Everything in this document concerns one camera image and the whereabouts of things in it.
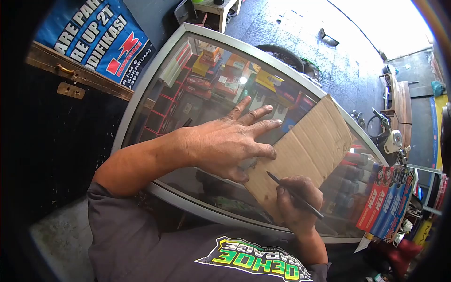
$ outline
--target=glass countertop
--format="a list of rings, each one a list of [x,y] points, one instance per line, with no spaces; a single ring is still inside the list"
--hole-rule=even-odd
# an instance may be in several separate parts
[[[187,121],[189,126],[197,126],[224,117],[245,96],[252,101],[244,113],[272,105],[274,110],[263,119],[282,120],[280,128],[256,139],[271,145],[320,101],[305,86],[252,54],[186,32],[148,83],[123,145],[157,138]],[[368,198],[367,182],[377,159],[355,131],[351,132],[356,136],[351,152],[320,187],[324,194],[321,213],[325,217],[317,221],[316,228],[323,236],[356,238],[364,234],[355,224]],[[252,163],[248,160],[242,167],[246,169]],[[275,225],[242,184],[195,167],[178,169],[159,181],[206,207]]]

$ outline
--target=glass display case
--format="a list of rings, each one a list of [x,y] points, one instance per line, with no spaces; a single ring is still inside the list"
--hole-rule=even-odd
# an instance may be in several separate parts
[[[146,70],[120,123],[112,153],[134,143],[162,136],[182,126],[221,118],[245,96],[245,111],[263,105],[274,110],[282,126],[256,139],[275,144],[326,93],[310,77],[275,57],[227,35],[184,23]],[[355,224],[368,198],[373,164],[387,165],[365,132],[339,106],[354,145],[320,187],[322,221],[316,228],[326,243],[360,240]],[[252,160],[242,164],[245,169]],[[196,167],[178,169],[147,188],[157,197],[208,220],[290,238],[292,233],[272,217],[239,183]]]

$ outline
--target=t-shirt logo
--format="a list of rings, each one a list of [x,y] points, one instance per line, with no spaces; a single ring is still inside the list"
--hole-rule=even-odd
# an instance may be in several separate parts
[[[223,236],[216,247],[196,263],[235,268],[252,274],[272,275],[288,281],[313,281],[301,262],[279,247],[262,247],[244,239]]]

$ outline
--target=dark gray t-shirt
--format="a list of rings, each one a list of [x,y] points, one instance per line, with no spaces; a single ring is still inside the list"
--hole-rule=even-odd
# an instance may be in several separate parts
[[[286,241],[212,224],[158,234],[149,212],[92,183],[87,191],[98,281],[326,281],[330,264],[304,267]]]

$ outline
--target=forearm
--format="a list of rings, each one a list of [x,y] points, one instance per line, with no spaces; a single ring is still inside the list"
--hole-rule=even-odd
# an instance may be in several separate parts
[[[300,258],[303,263],[312,265],[329,262],[326,246],[315,228],[307,235],[297,236],[297,239]]]
[[[155,179],[189,166],[180,130],[184,129],[120,149],[97,169],[92,181],[113,195],[129,196]]]

